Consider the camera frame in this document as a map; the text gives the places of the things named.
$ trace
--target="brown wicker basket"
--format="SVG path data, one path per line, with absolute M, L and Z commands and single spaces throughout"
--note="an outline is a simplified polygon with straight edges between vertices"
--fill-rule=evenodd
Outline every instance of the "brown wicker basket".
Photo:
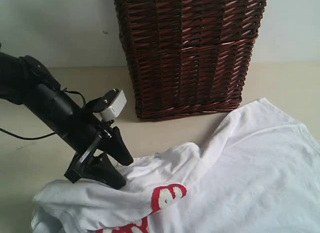
M 115 0 L 137 116 L 236 109 L 266 1 Z

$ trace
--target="black cable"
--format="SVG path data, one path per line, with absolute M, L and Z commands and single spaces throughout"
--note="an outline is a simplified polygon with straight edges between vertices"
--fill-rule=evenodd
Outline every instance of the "black cable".
M 82 106 L 82 107 L 85 107 L 85 105 L 86 105 L 86 98 L 85 98 L 80 92 L 75 91 L 75 90 L 70 90 L 70 91 L 69 91 L 69 90 L 67 90 L 67 89 L 64 89 L 63 91 L 66 92 L 66 93 L 69 93 L 69 94 L 75 94 L 75 95 L 81 96 L 82 102 L 83 102 L 83 106 Z
M 18 138 L 20 140 L 25 140 L 25 141 L 35 141 L 35 140 L 41 140 L 41 139 L 44 139 L 44 138 L 47 138 L 47 137 L 51 137 L 53 135 L 55 135 L 56 133 L 55 132 L 52 132 L 50 134 L 46 134 L 46 135 L 43 135 L 43 136 L 39 136 L 39 137 L 32 137 L 32 138 L 28 138 L 28 137 L 22 137 L 22 136 L 19 136 L 17 134 L 13 134 L 5 129 L 2 129 L 0 128 L 0 132 L 3 132 L 3 133 L 6 133 L 8 134 L 9 136 L 12 136 L 12 137 L 15 137 L 15 138 Z

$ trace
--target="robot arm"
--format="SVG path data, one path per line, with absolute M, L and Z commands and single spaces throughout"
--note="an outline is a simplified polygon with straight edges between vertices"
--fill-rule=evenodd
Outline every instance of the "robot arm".
M 0 98 L 24 104 L 76 151 L 64 174 L 72 183 L 86 178 L 115 189 L 126 184 L 107 156 L 125 166 L 133 162 L 119 128 L 111 128 L 126 103 L 121 90 L 111 90 L 80 108 L 38 60 L 0 52 Z M 103 120 L 93 113 L 100 113 Z M 103 153 L 94 156 L 96 149 Z

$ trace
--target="table surface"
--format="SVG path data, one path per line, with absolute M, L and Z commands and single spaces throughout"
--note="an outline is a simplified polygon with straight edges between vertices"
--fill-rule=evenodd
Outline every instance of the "table surface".
M 87 100 L 112 88 L 123 89 L 127 105 L 116 120 L 127 148 L 134 157 L 163 152 L 184 142 L 200 144 L 219 125 L 226 113 L 193 116 L 162 122 L 139 122 L 125 67 L 53 68 L 57 80 L 69 90 L 80 91 Z M 320 142 L 320 62 L 251 64 L 242 104 L 266 97 L 305 123 Z M 77 103 L 81 99 L 72 97 Z M 21 136 L 36 137 L 51 130 L 24 106 L 0 101 L 0 127 Z M 63 179 L 73 150 L 58 136 L 23 141 L 0 133 L 0 231 L 30 232 L 32 197 L 46 183 Z

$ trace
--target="white wall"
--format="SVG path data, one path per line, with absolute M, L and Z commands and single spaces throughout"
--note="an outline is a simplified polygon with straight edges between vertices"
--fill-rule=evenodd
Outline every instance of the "white wall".
M 269 0 L 252 60 L 320 60 L 319 2 Z M 0 0 L 0 42 L 48 67 L 126 64 L 113 0 Z

